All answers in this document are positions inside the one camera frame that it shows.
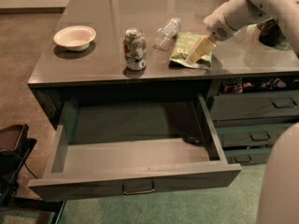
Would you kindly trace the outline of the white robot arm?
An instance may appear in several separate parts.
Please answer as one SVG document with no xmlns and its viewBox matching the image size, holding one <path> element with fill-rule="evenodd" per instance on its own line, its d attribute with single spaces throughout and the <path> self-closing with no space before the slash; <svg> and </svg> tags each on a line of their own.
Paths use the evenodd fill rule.
<svg viewBox="0 0 299 224">
<path fill-rule="evenodd" d="M 193 47 L 195 63 L 247 25 L 274 19 L 299 54 L 299 0 L 230 0 L 205 17 L 208 35 Z M 299 224 L 299 123 L 275 143 L 265 167 L 256 224 Z"/>
</svg>

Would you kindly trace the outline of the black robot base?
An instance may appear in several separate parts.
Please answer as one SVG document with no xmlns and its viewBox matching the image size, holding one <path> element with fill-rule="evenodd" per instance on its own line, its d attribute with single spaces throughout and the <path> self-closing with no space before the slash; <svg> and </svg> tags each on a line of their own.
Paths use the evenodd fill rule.
<svg viewBox="0 0 299 224">
<path fill-rule="evenodd" d="M 34 138 L 27 137 L 28 131 L 27 124 L 0 130 L 0 204 L 7 202 L 18 189 L 19 173 L 36 144 Z"/>
</svg>

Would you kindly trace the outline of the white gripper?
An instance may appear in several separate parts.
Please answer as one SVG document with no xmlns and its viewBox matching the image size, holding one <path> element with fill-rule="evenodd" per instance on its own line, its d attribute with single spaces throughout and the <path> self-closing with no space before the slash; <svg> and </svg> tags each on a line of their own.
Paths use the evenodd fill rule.
<svg viewBox="0 0 299 224">
<path fill-rule="evenodd" d="M 188 63 L 196 63 L 201 57 L 207 55 L 216 47 L 216 40 L 225 41 L 238 34 L 229 26 L 224 17 L 224 6 L 215 9 L 204 18 L 204 24 L 211 35 L 203 36 L 187 56 Z"/>
</svg>

